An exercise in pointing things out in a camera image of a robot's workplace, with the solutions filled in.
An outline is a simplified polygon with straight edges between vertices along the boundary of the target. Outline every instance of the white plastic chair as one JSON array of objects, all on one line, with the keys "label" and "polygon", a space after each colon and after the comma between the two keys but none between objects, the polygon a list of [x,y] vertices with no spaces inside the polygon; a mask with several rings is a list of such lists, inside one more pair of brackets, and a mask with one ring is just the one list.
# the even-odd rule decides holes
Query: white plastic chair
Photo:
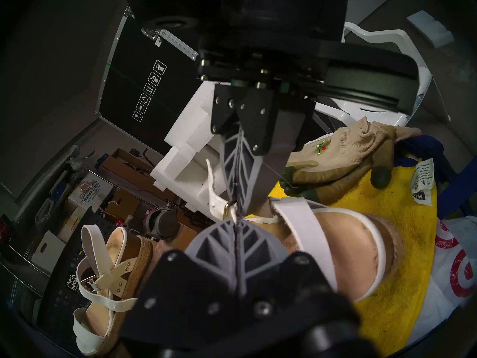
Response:
[{"label": "white plastic chair", "polygon": [[[343,36],[341,40],[343,43],[344,32],[346,30],[350,30],[368,43],[395,43],[403,54],[412,57],[416,61],[419,71],[419,90],[417,91],[416,102],[414,104],[414,114],[422,99],[426,95],[427,89],[429,88],[432,80],[432,74],[407,33],[400,29],[368,32],[364,29],[361,29],[356,24],[346,21],[344,23]],[[381,122],[389,125],[405,126],[413,115],[411,114],[410,116],[407,116],[403,113],[395,113],[378,107],[352,101],[344,101],[335,98],[332,98],[332,100],[340,109],[336,109],[321,103],[316,103],[315,110],[328,115],[329,117],[340,120],[347,126],[352,125],[363,117],[367,117],[369,122]]]}]

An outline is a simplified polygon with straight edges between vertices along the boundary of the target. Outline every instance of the care label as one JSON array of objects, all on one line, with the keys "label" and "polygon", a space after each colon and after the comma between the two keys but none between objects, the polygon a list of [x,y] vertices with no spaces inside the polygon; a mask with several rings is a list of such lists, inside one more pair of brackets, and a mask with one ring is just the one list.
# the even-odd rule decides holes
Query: care label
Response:
[{"label": "care label", "polygon": [[434,187],[434,161],[421,161],[411,178],[411,194],[416,202],[432,206],[431,189]]}]

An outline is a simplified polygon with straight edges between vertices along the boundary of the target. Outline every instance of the gold buckle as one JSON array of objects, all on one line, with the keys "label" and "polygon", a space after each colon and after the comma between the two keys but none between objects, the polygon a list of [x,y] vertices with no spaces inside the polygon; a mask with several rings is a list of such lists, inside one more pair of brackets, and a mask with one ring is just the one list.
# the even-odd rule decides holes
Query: gold buckle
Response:
[{"label": "gold buckle", "polygon": [[96,281],[98,280],[99,276],[98,275],[94,275],[94,276],[91,276],[91,277],[88,277],[88,278],[85,278],[84,280],[81,281],[81,285],[86,289],[88,290],[89,292],[93,293],[93,292],[99,292],[99,288],[98,286],[96,286]]},{"label": "gold buckle", "polygon": [[236,202],[237,202],[237,200],[231,200],[227,204],[225,204],[224,216],[222,217],[222,220],[225,220],[225,219],[228,218],[228,216],[230,214],[230,207],[233,206]]}]

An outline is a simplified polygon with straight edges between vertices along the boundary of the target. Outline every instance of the sandal buckle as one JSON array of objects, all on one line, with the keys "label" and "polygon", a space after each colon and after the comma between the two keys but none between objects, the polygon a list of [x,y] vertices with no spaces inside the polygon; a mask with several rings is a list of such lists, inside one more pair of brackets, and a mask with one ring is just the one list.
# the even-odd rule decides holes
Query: sandal buckle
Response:
[{"label": "sandal buckle", "polygon": [[85,278],[84,280],[81,281],[81,285],[91,293],[94,293],[94,292],[100,293],[101,290],[96,284],[96,281],[98,280],[98,278],[99,276],[96,274],[94,276]]}]

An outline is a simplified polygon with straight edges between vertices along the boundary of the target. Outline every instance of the concrete floor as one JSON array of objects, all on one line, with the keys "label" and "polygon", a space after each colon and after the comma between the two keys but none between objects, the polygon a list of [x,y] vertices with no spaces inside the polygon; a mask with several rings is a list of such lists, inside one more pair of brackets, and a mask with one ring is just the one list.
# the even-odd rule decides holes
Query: concrete floor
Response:
[{"label": "concrete floor", "polygon": [[[406,20],[420,10],[441,22],[454,35],[455,41],[434,48]],[[409,35],[426,62],[442,94],[451,117],[444,124],[420,107],[408,126],[437,138],[444,154],[456,172],[460,172],[477,155],[477,2],[475,0],[388,0],[359,26],[367,31],[402,29]],[[353,33],[346,42],[366,44]],[[377,47],[397,50],[394,44]],[[477,209],[477,195],[471,200]]]}]

